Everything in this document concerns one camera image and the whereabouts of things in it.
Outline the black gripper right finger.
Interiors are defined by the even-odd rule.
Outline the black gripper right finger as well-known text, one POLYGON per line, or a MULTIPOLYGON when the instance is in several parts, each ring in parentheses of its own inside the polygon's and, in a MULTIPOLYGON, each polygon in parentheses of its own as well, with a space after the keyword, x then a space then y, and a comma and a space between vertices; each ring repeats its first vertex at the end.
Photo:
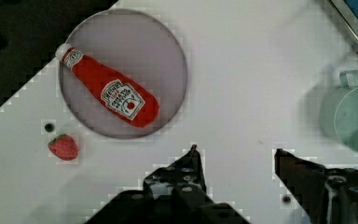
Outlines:
POLYGON ((277 149, 275 174, 311 224, 358 224, 358 170, 327 168, 277 149))

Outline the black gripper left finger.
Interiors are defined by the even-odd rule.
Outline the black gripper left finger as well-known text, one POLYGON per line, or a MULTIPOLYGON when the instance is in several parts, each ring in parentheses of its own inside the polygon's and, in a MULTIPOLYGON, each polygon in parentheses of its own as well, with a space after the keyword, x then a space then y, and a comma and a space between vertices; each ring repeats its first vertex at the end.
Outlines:
POLYGON ((250 224, 227 203, 208 195, 200 153, 193 145, 158 168, 140 190, 120 192, 85 224, 250 224))

